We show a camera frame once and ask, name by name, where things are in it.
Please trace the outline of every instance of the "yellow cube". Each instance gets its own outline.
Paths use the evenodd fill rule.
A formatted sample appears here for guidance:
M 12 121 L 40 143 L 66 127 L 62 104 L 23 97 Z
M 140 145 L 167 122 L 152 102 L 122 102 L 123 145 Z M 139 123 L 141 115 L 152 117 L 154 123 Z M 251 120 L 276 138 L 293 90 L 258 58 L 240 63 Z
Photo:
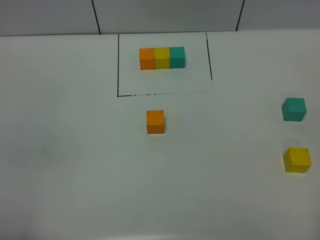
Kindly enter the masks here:
M 155 68 L 169 69 L 170 68 L 170 48 L 162 47 L 154 49 Z
M 283 161 L 288 173 L 305 173 L 312 165 L 308 148 L 289 147 Z

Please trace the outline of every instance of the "wooden block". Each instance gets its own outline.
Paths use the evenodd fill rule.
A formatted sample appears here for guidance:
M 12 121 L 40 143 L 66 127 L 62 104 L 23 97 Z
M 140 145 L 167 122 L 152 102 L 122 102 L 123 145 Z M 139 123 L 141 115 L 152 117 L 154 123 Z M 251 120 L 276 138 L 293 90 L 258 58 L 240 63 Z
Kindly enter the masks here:
M 148 134 L 165 133 L 165 114 L 163 110 L 146 111 L 146 131 Z
M 289 147 L 283 162 L 288 173 L 305 173 L 312 165 L 308 148 Z
M 155 54 L 156 69 L 170 68 L 170 48 L 169 47 L 155 48 L 154 54 Z
M 141 70 L 156 69 L 156 57 L 154 48 L 140 48 L 139 58 Z
M 301 122 L 307 113 L 305 100 L 295 97 L 288 97 L 281 110 L 284 121 Z
M 170 68 L 179 69 L 186 66 L 185 47 L 170 47 Z

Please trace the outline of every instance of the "white surface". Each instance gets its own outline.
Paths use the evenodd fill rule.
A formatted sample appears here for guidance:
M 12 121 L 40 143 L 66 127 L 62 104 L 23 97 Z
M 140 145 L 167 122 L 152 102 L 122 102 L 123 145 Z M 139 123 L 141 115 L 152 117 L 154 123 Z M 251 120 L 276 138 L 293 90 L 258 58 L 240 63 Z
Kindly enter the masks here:
M 91 0 L 0 0 L 0 36 L 99 34 Z
M 319 0 L 245 0 L 238 30 L 319 29 Z
M 236 30 L 243 0 L 94 0 L 102 34 Z
M 205 92 L 213 86 L 204 32 L 122 34 L 119 46 L 119 96 Z M 140 70 L 139 49 L 162 47 L 184 47 L 185 68 Z
M 117 40 L 0 38 L 1 239 L 319 239 L 320 31 L 208 33 L 212 87 L 134 97 Z M 289 146 L 307 173 L 285 173 Z

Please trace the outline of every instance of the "teal cube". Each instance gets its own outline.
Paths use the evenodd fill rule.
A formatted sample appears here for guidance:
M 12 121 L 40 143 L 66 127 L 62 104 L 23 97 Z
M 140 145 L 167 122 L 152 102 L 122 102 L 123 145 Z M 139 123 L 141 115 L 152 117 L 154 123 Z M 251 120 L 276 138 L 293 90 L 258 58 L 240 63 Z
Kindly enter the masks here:
M 184 46 L 170 47 L 170 68 L 180 69 L 186 66 L 186 54 Z
M 301 122 L 307 113 L 305 100 L 295 97 L 288 97 L 281 110 L 284 121 Z

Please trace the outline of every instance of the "orange cube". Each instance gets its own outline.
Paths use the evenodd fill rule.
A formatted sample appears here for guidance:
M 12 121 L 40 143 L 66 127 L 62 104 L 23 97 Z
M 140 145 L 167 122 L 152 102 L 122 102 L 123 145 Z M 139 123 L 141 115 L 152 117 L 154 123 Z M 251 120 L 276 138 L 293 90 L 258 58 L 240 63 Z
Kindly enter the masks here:
M 140 48 L 140 69 L 156 69 L 156 56 L 154 48 Z
M 146 132 L 148 134 L 165 133 L 165 114 L 163 110 L 146 111 Z

